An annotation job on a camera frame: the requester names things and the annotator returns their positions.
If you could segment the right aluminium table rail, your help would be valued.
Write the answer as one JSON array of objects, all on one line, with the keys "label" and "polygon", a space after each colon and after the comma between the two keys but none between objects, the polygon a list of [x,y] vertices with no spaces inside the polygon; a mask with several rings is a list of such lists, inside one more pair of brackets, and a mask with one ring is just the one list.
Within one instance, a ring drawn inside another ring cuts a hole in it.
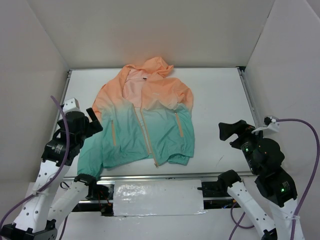
[{"label": "right aluminium table rail", "polygon": [[255,84],[246,72],[246,66],[237,66],[236,68],[246,94],[254,123],[257,127],[262,127],[264,122],[264,111],[259,93],[256,92]]}]

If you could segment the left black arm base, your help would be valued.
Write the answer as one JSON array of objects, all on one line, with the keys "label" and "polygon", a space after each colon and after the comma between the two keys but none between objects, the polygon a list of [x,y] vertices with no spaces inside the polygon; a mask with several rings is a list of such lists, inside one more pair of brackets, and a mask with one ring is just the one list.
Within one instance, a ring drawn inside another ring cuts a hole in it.
[{"label": "left black arm base", "polygon": [[113,184],[97,184],[91,196],[86,197],[91,212],[100,212],[102,216],[112,217],[113,210]]}]

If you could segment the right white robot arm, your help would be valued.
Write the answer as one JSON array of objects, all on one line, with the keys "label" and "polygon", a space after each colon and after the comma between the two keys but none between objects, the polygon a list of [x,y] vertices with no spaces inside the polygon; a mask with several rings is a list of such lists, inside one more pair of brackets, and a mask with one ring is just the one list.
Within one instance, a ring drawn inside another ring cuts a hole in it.
[{"label": "right white robot arm", "polygon": [[242,151],[251,173],[256,176],[254,182],[259,193],[268,201],[272,217],[248,193],[234,170],[218,176],[218,192],[223,196],[230,195],[237,201],[261,239],[303,240],[305,237],[300,220],[295,213],[298,206],[297,188],[293,178],[281,167],[285,156],[279,144],[264,137],[262,130],[244,120],[220,122],[218,127],[222,141],[237,135],[230,146]]}]

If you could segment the front aluminium table rail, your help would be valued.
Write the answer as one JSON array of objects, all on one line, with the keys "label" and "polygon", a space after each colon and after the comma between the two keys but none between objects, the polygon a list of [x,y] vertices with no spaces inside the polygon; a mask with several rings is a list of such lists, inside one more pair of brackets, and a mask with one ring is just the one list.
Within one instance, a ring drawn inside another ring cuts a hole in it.
[{"label": "front aluminium table rail", "polygon": [[189,179],[211,179],[217,178],[220,172],[208,173],[185,173],[185,174],[160,174],[160,175],[128,175],[128,176],[102,176],[99,182],[115,181],[164,181],[164,180],[189,180]]}]

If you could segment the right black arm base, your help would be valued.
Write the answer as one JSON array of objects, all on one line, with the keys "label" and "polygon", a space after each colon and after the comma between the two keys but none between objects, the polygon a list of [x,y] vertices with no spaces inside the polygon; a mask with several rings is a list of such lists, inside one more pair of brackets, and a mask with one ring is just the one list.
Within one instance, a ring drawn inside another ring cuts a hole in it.
[{"label": "right black arm base", "polygon": [[202,192],[205,210],[229,209],[233,205],[233,198],[221,190],[217,181],[202,181],[197,188]]}]

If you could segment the orange and teal hooded jacket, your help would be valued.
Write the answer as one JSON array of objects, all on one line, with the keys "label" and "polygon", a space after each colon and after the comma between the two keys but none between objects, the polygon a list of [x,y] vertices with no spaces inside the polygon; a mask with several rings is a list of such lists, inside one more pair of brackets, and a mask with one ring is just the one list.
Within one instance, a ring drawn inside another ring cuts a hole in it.
[{"label": "orange and teal hooded jacket", "polygon": [[162,57],[127,64],[97,93],[92,110],[102,131],[84,141],[77,173],[98,179],[144,159],[154,165],[187,165],[195,151],[194,96]]}]

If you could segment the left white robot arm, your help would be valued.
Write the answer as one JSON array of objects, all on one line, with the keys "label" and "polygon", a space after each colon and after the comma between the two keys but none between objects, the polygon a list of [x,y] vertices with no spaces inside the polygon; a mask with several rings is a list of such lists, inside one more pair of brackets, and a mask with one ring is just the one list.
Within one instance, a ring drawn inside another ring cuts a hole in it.
[{"label": "left white robot arm", "polygon": [[59,129],[45,145],[40,170],[32,193],[16,204],[22,207],[13,223],[0,222],[1,239],[54,240],[58,227],[82,198],[91,200],[98,194],[97,178],[80,173],[65,194],[54,201],[57,190],[74,158],[80,153],[85,139],[101,132],[101,126],[92,108],[87,114],[79,110],[63,110]]}]

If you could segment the white foil-taped cover panel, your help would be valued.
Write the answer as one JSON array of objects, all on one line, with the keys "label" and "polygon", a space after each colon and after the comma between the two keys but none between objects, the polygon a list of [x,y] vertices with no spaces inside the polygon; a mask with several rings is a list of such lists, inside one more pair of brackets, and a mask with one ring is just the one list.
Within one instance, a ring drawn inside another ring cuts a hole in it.
[{"label": "white foil-taped cover panel", "polygon": [[117,217],[188,216],[204,214],[201,181],[118,181],[113,190]]}]

